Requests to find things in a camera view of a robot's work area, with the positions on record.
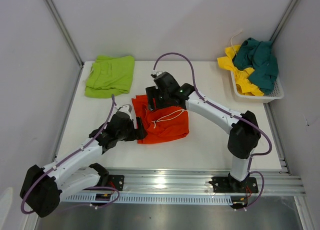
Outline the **orange shorts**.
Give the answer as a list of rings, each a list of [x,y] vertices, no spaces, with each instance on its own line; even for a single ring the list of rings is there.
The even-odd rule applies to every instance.
[[[170,106],[163,109],[149,110],[146,95],[132,98],[137,117],[141,118],[147,136],[138,140],[139,144],[157,144],[178,140],[189,134],[189,115],[187,110]]]

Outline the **lime green shorts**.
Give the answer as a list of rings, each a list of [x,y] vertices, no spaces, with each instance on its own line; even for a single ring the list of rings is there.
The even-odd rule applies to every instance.
[[[133,56],[97,56],[85,81],[84,95],[105,99],[128,94],[133,82],[134,68]]]

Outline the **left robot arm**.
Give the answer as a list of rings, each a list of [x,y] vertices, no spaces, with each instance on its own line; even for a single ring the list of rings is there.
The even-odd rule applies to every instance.
[[[39,217],[51,214],[70,195],[85,189],[107,189],[110,186],[109,171],[96,160],[120,141],[142,140],[147,136],[140,117],[132,119],[130,112],[118,110],[109,116],[108,122],[92,131],[88,138],[68,156],[39,167],[33,165],[26,172],[21,188],[21,211]]]

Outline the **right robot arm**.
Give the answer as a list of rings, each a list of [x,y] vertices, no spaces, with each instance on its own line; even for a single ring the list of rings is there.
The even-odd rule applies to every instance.
[[[209,104],[204,96],[199,96],[193,85],[179,85],[168,72],[153,70],[151,76],[155,85],[145,89],[148,108],[152,111],[171,106],[181,107],[199,114],[224,130],[228,134],[227,148],[232,154],[229,188],[236,192],[245,188],[250,155],[261,138],[260,132],[255,129],[258,126],[255,114],[250,111],[242,114],[215,102]]]

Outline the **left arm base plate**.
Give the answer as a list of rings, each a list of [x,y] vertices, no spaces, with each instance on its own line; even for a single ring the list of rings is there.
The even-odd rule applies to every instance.
[[[113,187],[119,191],[124,188],[125,176],[124,175],[109,175],[107,180],[107,186]]]

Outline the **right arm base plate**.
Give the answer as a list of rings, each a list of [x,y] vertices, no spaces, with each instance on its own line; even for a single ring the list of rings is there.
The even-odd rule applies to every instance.
[[[243,181],[238,181],[228,176],[214,176],[208,182],[215,193],[258,193],[257,180],[247,176]]]

